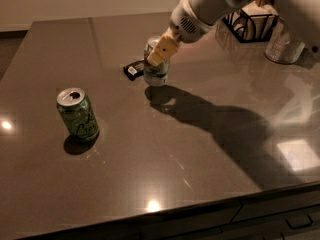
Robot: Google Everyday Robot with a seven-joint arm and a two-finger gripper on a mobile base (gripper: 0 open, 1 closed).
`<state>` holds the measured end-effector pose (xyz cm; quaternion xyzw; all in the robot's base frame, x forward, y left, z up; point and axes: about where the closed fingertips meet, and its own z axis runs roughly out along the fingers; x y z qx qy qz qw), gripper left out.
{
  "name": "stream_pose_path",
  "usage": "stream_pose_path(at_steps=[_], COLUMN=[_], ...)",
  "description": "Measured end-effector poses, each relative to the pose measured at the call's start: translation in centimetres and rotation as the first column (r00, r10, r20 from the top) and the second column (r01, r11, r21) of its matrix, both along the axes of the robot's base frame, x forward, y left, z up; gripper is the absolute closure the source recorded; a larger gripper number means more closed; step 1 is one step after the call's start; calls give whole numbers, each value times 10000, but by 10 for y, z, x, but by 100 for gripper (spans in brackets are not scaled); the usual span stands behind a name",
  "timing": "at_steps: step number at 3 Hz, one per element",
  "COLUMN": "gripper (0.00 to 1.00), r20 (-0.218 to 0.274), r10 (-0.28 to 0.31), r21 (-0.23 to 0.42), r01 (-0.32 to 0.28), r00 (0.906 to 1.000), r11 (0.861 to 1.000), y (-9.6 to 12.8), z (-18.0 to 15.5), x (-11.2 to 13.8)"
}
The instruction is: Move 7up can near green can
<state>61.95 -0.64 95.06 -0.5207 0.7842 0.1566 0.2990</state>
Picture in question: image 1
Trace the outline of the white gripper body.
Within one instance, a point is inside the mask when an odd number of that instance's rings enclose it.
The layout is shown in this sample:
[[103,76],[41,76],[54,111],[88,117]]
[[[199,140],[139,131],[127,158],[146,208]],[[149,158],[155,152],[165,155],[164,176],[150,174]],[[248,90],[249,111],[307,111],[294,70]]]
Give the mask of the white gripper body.
[[212,25],[204,23],[194,12],[188,0],[181,0],[173,10],[165,34],[173,40],[194,43],[211,31]]

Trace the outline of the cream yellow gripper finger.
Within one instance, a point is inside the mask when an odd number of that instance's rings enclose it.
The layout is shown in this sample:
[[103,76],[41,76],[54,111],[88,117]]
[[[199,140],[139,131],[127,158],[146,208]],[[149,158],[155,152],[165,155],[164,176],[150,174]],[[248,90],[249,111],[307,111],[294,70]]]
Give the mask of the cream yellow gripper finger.
[[180,42],[175,40],[171,35],[162,35],[159,42],[148,55],[148,63],[153,66],[158,66],[175,55],[179,50],[179,46]]

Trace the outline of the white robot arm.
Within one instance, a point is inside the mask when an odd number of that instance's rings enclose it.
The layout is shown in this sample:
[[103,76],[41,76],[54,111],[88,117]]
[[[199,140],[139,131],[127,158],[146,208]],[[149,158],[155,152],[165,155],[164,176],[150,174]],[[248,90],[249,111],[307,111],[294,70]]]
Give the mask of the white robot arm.
[[[157,66],[178,52],[181,43],[194,43],[226,15],[255,0],[181,0],[169,27],[147,61]],[[320,0],[264,0],[284,18],[315,56],[320,51]]]

